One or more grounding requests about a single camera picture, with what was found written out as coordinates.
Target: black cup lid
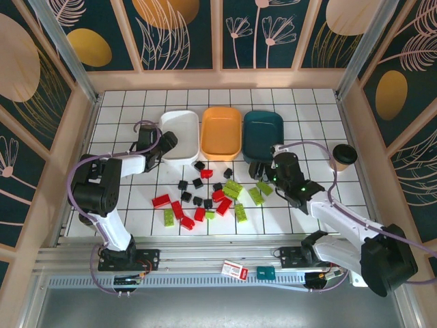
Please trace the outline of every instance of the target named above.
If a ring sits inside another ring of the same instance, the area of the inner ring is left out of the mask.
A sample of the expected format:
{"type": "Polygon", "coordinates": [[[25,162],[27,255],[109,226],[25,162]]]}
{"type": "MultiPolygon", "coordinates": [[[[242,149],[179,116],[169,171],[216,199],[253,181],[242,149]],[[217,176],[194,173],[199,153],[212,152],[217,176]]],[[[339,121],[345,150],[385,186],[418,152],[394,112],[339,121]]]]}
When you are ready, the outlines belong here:
{"type": "Polygon", "coordinates": [[[351,165],[358,158],[356,150],[352,146],[345,144],[336,145],[333,150],[333,156],[337,162],[344,165],[351,165]]]}

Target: lime green lego brick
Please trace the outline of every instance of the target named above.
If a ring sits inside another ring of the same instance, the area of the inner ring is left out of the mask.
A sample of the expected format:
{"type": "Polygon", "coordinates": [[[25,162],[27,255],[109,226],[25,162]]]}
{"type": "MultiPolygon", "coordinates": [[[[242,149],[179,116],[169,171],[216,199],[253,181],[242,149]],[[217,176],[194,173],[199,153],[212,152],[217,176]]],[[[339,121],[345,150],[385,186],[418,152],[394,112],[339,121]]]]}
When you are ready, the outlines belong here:
{"type": "Polygon", "coordinates": [[[164,226],[173,227],[175,225],[173,210],[168,208],[164,210],[164,226]]]}
{"type": "Polygon", "coordinates": [[[246,212],[244,211],[243,204],[236,204],[235,205],[235,216],[237,217],[238,223],[247,221],[247,216],[246,216],[246,212]]]}
{"type": "Polygon", "coordinates": [[[225,187],[228,187],[229,189],[232,189],[233,191],[235,191],[236,193],[238,193],[238,195],[240,195],[241,190],[243,189],[243,186],[233,180],[228,180],[225,184],[225,187]]]}
{"type": "Polygon", "coordinates": [[[273,189],[270,188],[270,186],[268,184],[266,184],[265,182],[262,182],[262,181],[257,182],[257,187],[266,196],[269,196],[273,192],[273,189]]]}
{"type": "Polygon", "coordinates": [[[232,198],[233,200],[237,200],[240,196],[240,193],[237,193],[235,190],[232,190],[226,186],[223,187],[223,193],[227,196],[232,198]]]}
{"type": "Polygon", "coordinates": [[[249,189],[249,195],[251,196],[256,206],[259,206],[264,203],[264,198],[259,194],[257,187],[253,187],[252,189],[249,189]]]}
{"type": "Polygon", "coordinates": [[[211,212],[210,210],[207,210],[205,212],[205,218],[207,218],[208,220],[212,220],[215,217],[215,213],[211,212]]]}

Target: white bowl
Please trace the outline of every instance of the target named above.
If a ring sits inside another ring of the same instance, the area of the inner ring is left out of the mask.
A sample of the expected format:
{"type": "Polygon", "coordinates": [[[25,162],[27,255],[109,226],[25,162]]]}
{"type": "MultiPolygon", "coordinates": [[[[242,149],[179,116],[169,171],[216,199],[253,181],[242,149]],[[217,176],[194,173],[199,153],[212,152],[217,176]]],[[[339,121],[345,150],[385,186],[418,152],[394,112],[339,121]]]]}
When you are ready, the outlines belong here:
{"type": "Polygon", "coordinates": [[[169,111],[159,119],[163,133],[171,131],[178,138],[178,144],[163,156],[163,162],[170,165],[190,165],[200,153],[199,116],[193,111],[169,111]]]}

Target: white tile floor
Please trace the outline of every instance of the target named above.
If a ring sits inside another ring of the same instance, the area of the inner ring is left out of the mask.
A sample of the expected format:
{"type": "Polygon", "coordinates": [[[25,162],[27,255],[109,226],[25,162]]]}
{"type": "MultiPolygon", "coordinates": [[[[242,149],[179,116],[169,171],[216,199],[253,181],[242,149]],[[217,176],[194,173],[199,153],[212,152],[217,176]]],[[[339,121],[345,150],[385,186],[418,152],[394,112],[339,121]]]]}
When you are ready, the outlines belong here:
{"type": "MultiPolygon", "coordinates": [[[[129,149],[137,138],[132,130],[133,124],[141,119],[158,122],[166,111],[189,109],[197,113],[199,121],[203,112],[211,106],[232,106],[242,115],[252,110],[275,111],[284,119],[285,142],[311,140],[332,150],[335,145],[347,143],[346,134],[339,115],[332,90],[311,89],[256,89],[256,90],[151,90],[106,92],[97,119],[90,152],[102,154],[123,152],[129,149]]],[[[326,189],[333,181],[333,174],[327,163],[327,156],[314,146],[295,146],[294,152],[300,159],[300,167],[306,178],[320,182],[326,189]]],[[[203,199],[211,198],[212,185],[226,182],[223,172],[230,167],[233,179],[241,183],[245,190],[255,186],[249,177],[249,165],[239,154],[232,162],[207,162],[214,171],[205,186],[195,190],[191,181],[199,173],[191,166],[170,167],[164,163],[147,174],[129,176],[122,179],[120,187],[120,217],[127,230],[134,236],[186,236],[186,235],[235,235],[235,234],[309,234],[320,228],[335,232],[313,217],[290,208],[287,202],[276,194],[266,197],[263,206],[255,207],[249,194],[244,191],[241,202],[246,208],[248,222],[236,223],[234,205],[221,217],[196,222],[194,230],[188,231],[179,226],[164,226],[163,210],[154,210],[152,198],[168,193],[172,201],[180,198],[177,183],[190,182],[188,192],[203,199]]],[[[363,192],[354,166],[339,174],[338,187],[334,196],[359,214],[368,217],[363,192]]],[[[183,202],[184,212],[194,216],[193,203],[183,202]]],[[[93,236],[91,228],[83,225],[74,211],[63,229],[65,236],[93,236]]]]}

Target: red lego brick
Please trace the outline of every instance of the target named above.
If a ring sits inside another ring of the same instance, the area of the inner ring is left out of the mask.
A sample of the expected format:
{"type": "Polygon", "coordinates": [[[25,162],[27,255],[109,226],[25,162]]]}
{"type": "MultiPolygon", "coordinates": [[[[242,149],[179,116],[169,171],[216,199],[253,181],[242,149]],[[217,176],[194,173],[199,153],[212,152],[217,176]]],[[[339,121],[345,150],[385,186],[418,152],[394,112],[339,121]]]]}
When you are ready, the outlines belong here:
{"type": "Polygon", "coordinates": [[[203,220],[205,219],[205,212],[206,209],[198,207],[196,213],[194,214],[194,220],[203,222],[203,220]]]}
{"type": "Polygon", "coordinates": [[[229,210],[229,207],[231,207],[232,201],[229,198],[226,198],[220,203],[220,205],[218,206],[216,213],[218,213],[221,216],[224,216],[227,212],[227,210],[229,210]]]}
{"type": "Polygon", "coordinates": [[[212,177],[212,170],[211,169],[203,169],[200,171],[200,177],[202,179],[209,179],[212,177]]]}
{"type": "Polygon", "coordinates": [[[170,197],[166,195],[159,196],[152,200],[152,204],[154,208],[160,208],[164,205],[170,204],[170,197]]]}
{"type": "Polygon", "coordinates": [[[176,219],[179,220],[185,216],[184,211],[182,210],[182,206],[180,206],[179,201],[171,203],[171,208],[173,209],[173,212],[175,213],[176,219]]]}
{"type": "Polygon", "coordinates": [[[189,217],[184,216],[184,218],[182,220],[180,220],[180,225],[188,230],[192,230],[194,228],[195,224],[196,223],[192,219],[190,219],[189,217]]]}
{"type": "Polygon", "coordinates": [[[212,193],[212,200],[214,203],[218,203],[222,201],[224,198],[225,198],[225,193],[223,193],[222,189],[219,189],[218,191],[212,193]]]}

